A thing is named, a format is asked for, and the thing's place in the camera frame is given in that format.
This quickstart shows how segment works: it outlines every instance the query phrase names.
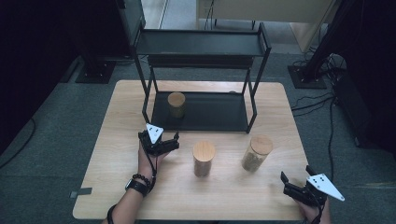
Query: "black cable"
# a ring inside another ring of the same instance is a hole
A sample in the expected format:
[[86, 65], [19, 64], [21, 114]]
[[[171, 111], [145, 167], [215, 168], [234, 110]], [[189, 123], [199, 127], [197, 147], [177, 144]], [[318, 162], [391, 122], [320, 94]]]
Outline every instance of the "black cable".
[[323, 104], [322, 104], [320, 107], [318, 107], [318, 108], [312, 109], [312, 110], [310, 110], [310, 111], [308, 111], [308, 112], [305, 112], [305, 113], [303, 113], [303, 114], [293, 115], [293, 116], [294, 116], [294, 117], [300, 117], [300, 116], [303, 116], [303, 115], [310, 114], [310, 113], [314, 112], [315, 110], [321, 109], [325, 104], [326, 104], [326, 102], [323, 102]]
[[210, 30], [213, 30], [213, 5], [214, 5], [214, 0], [212, 1], [212, 12], [210, 13]]
[[320, 105], [321, 103], [326, 102], [326, 101], [328, 101], [328, 100], [330, 100], [330, 99], [332, 99], [332, 98], [334, 98], [334, 97], [333, 97], [333, 96], [332, 96], [332, 97], [328, 97], [328, 98], [326, 98], [326, 99], [324, 99], [324, 100], [322, 100], [322, 101], [319, 101], [319, 102], [317, 102], [317, 103], [314, 103], [314, 104], [312, 104], [312, 105], [305, 105], [305, 106], [302, 106], [302, 107], [293, 108], [291, 111], [307, 109], [307, 108], [312, 107], [312, 106], [315, 106], [315, 105]]
[[321, 97], [323, 97], [323, 96], [325, 96], [325, 95], [329, 95], [329, 94], [332, 95], [332, 92], [327, 92], [327, 93], [324, 93], [323, 95], [320, 95], [320, 96], [303, 96], [302, 98], [297, 99], [296, 104], [295, 104], [294, 106], [292, 106], [291, 109], [293, 109], [294, 107], [296, 107], [296, 106], [298, 105], [298, 103], [299, 103], [301, 100], [303, 100], [303, 99], [312, 99], [312, 100], [315, 100], [315, 99], [321, 98]]
[[33, 122], [33, 130], [30, 133], [29, 138], [25, 141], [25, 143], [23, 144], [23, 146], [21, 146], [21, 148], [11, 157], [8, 159], [8, 161], [6, 161], [5, 163], [3, 163], [2, 165], [0, 165], [0, 170], [5, 167], [7, 164], [9, 164], [12, 160], [14, 160], [15, 157], [18, 156], [18, 154], [20, 154], [23, 149], [26, 147], [26, 145], [30, 142], [30, 140], [32, 139], [33, 135], [35, 134], [35, 120], [34, 119], [30, 119]]
[[334, 178], [334, 162], [332, 160], [332, 137], [334, 134], [334, 125], [332, 122], [332, 105], [334, 104], [335, 97], [332, 99], [332, 103], [330, 104], [330, 139], [328, 144], [328, 152], [329, 152], [329, 160], [330, 160], [330, 180], [333, 181]]
[[215, 0], [212, 0], [212, 3], [210, 4], [209, 11], [207, 12], [204, 30], [206, 30], [206, 26], [207, 26], [207, 23], [208, 23], [208, 20], [209, 20], [209, 15], [210, 15], [210, 12], [213, 10], [213, 5], [214, 4], [215, 4]]

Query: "black stand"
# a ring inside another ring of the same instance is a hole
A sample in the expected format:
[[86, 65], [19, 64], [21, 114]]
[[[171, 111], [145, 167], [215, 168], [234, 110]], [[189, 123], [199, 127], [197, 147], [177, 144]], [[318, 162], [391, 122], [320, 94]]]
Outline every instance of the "black stand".
[[326, 83], [322, 77], [317, 77], [309, 82], [304, 80], [303, 66], [288, 66], [291, 81], [293, 81], [295, 89], [327, 89]]
[[60, 11], [60, 19], [65, 27], [65, 30], [70, 36], [70, 39], [75, 44], [81, 58], [84, 62], [84, 68], [78, 76], [77, 83], [100, 83], [107, 84], [113, 73], [115, 62], [99, 62], [88, 51], [83, 38], [82, 32], [78, 29], [78, 22], [71, 15], [72, 10], [67, 4], [60, 4], [58, 6]]

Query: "jar with brown contents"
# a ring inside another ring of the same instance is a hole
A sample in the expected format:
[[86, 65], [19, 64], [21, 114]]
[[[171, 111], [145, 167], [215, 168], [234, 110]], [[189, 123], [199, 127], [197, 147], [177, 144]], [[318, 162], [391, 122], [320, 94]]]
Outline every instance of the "jar with brown contents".
[[273, 143], [268, 136], [253, 136], [242, 159], [242, 167], [251, 173], [256, 172], [272, 149]]

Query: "wrist strap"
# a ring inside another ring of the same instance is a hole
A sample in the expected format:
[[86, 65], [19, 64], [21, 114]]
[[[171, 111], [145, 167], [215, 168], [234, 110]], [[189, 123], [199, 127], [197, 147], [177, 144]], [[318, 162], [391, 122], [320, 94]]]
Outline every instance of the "wrist strap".
[[128, 190], [128, 189], [134, 189], [137, 192], [140, 192], [143, 195], [143, 197], [146, 197], [146, 195], [148, 195], [148, 193], [149, 193], [148, 186], [146, 186], [142, 183], [139, 183], [139, 182], [135, 181], [134, 179], [131, 179], [129, 181], [129, 184], [126, 186], [126, 190]]
[[117, 204], [114, 204], [113, 206], [110, 207], [110, 209], [108, 209], [107, 212], [107, 223], [108, 224], [114, 224], [113, 222], [113, 210], [116, 207]]
[[135, 175], [132, 176], [132, 179], [141, 179], [141, 180], [145, 181], [146, 186], [147, 186], [147, 187], [150, 189], [150, 191], [151, 191], [151, 184], [149, 183], [149, 180], [148, 180], [145, 176], [140, 175], [140, 174], [135, 174]]

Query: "jar lid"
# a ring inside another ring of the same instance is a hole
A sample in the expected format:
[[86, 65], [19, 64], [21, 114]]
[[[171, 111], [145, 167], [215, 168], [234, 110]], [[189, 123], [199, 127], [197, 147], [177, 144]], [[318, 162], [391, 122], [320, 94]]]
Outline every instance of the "jar lid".
[[216, 154], [215, 146], [207, 141], [198, 142], [195, 144], [192, 154], [198, 161], [211, 161]]
[[250, 140], [250, 146], [253, 151], [260, 155], [268, 155], [273, 149], [271, 139], [264, 134], [253, 136]]
[[181, 106], [186, 101], [183, 93], [175, 91], [168, 95], [168, 103], [171, 106]]

